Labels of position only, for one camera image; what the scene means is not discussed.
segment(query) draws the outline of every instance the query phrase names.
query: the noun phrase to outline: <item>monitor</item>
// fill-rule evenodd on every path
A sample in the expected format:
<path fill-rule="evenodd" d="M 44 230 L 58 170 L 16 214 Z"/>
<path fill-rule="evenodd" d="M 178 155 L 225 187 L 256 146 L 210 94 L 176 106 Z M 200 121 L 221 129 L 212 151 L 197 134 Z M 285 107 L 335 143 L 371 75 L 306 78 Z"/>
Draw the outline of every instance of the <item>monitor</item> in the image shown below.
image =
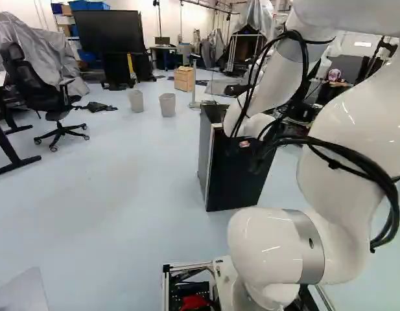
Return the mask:
<path fill-rule="evenodd" d="M 328 57 L 332 61 L 329 68 L 339 69 L 341 71 L 341 79 L 354 84 L 361 70 L 362 57 L 352 55 L 340 55 L 337 57 Z"/>
<path fill-rule="evenodd" d="M 169 37 L 155 37 L 155 44 L 166 44 L 168 45 L 171 42 Z"/>
<path fill-rule="evenodd" d="M 146 52 L 138 11 L 73 11 L 80 44 L 89 52 Z"/>

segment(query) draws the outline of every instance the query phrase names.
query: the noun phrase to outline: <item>black bag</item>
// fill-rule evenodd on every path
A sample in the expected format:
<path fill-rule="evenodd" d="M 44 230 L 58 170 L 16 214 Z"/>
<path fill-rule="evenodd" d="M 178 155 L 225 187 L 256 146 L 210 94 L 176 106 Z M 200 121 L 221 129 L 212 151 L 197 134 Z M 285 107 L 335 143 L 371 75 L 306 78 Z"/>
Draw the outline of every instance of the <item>black bag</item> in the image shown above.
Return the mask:
<path fill-rule="evenodd" d="M 78 109 L 88 109 L 92 113 L 103 111 L 103 110 L 106 110 L 106 111 L 117 110 L 116 107 L 108 106 L 108 105 L 102 104 L 100 102 L 89 102 L 89 104 L 87 106 L 84 106 L 84 107 L 75 106 L 75 109 L 76 110 L 78 110 Z"/>

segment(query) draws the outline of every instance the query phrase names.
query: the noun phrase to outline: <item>epoxy floor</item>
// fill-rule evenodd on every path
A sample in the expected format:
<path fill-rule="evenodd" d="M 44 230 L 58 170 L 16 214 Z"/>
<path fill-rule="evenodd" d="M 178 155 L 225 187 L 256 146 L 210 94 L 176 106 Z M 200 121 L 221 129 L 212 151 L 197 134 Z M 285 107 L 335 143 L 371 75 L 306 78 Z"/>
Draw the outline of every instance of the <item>epoxy floor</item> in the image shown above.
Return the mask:
<path fill-rule="evenodd" d="M 198 70 L 197 79 L 211 79 L 211 72 Z M 95 100 L 119 108 L 67 116 L 66 125 L 88 124 L 90 141 L 64 137 L 57 153 L 48 150 L 50 140 L 35 146 L 32 138 L 54 124 L 31 112 L 18 124 L 34 128 L 9 136 L 21 157 L 43 159 L 0 176 L 0 286 L 37 266 L 51 311 L 157 311 L 161 265 L 226 255 L 234 212 L 205 212 L 196 177 L 200 118 L 187 107 L 191 93 L 174 90 L 166 78 L 143 82 L 137 88 L 145 112 L 136 114 L 128 90 L 90 88 L 83 105 Z M 197 100 L 212 97 L 203 94 L 205 87 L 196 89 Z M 158 102 L 166 92 L 177 98 L 170 119 L 161 116 Z M 279 150 L 259 206 L 308 206 L 295 178 L 299 153 L 296 147 Z M 7 161 L 0 149 L 0 166 Z M 386 204 L 374 230 L 384 222 Z M 400 310 L 400 233 L 371 256 L 358 279 L 328 286 L 327 293 L 338 311 Z"/>

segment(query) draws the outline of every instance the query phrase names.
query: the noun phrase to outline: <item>black office chair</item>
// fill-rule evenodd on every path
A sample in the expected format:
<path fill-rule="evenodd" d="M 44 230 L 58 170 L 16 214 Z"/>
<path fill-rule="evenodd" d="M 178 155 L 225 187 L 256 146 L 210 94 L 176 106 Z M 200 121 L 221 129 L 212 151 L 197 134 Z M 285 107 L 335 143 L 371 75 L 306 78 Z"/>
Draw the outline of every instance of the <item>black office chair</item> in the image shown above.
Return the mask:
<path fill-rule="evenodd" d="M 41 144 L 41 140 L 54 136 L 50 144 L 50 150 L 57 151 L 56 143 L 65 134 L 81 136 L 84 140 L 89 140 L 90 136 L 82 133 L 76 133 L 72 130 L 87 128 L 86 123 L 76 126 L 62 126 L 60 120 L 64 119 L 74 108 L 71 104 L 79 101 L 80 96 L 69 97 L 67 85 L 75 79 L 63 80 L 59 83 L 60 90 L 50 84 L 46 84 L 35 72 L 31 64 L 25 60 L 23 49 L 15 42 L 6 42 L 2 44 L 0 53 L 3 58 L 3 65 L 15 83 L 17 90 L 25 99 L 28 108 L 35 111 L 45 111 L 47 121 L 57 122 L 57 129 L 45 135 L 35 137 L 34 142 Z"/>

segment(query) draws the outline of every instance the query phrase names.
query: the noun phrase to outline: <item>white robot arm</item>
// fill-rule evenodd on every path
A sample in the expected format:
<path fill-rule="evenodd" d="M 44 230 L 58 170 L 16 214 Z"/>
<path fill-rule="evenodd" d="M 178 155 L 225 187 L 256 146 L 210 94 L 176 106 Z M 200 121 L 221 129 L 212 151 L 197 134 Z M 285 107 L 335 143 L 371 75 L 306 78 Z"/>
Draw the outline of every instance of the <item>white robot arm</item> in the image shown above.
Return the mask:
<path fill-rule="evenodd" d="M 315 42 L 332 39 L 335 29 L 400 37 L 400 0 L 295 0 L 286 27 Z M 326 47 L 308 44 L 309 70 Z M 279 42 L 237 135 L 257 137 L 274 120 L 261 112 L 287 102 L 301 71 L 298 42 Z M 227 136 L 233 134 L 245 97 L 229 107 Z M 350 148 L 389 176 L 400 176 L 400 44 L 386 66 L 325 106 L 309 136 Z M 360 171 L 348 159 L 318 150 Z M 308 146 L 297 179 L 311 209 L 242 209 L 228 227 L 233 265 L 253 300 L 268 310 L 290 304 L 298 284 L 336 284 L 359 275 L 370 255 L 371 219 L 384 196 L 376 183 L 331 169 Z"/>

